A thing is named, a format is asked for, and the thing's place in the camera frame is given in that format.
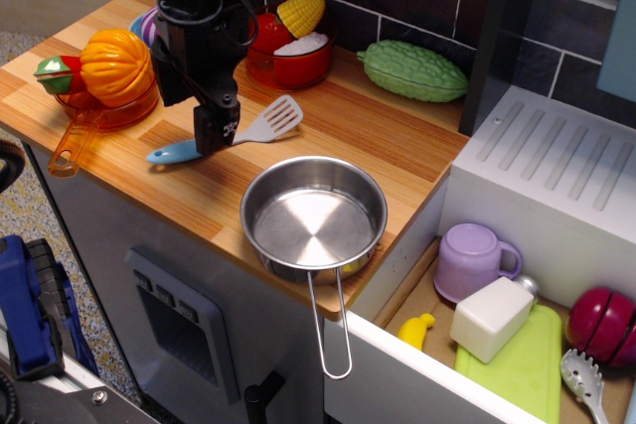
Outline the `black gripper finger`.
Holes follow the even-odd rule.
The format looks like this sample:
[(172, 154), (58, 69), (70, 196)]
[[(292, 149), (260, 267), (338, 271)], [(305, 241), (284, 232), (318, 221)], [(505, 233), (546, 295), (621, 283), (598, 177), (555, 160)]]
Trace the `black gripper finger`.
[(194, 108), (196, 151), (202, 156), (212, 155), (234, 143), (240, 121), (240, 104), (218, 106), (213, 103)]
[(156, 82), (165, 106), (173, 106), (193, 96), (178, 69), (173, 65), (167, 47), (154, 41), (150, 47)]

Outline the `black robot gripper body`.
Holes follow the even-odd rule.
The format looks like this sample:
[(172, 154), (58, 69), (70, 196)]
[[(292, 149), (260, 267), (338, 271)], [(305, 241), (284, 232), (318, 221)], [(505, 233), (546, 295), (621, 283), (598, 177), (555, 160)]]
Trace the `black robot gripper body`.
[(199, 104), (238, 102), (235, 68), (246, 56), (247, 0), (156, 0), (157, 37)]

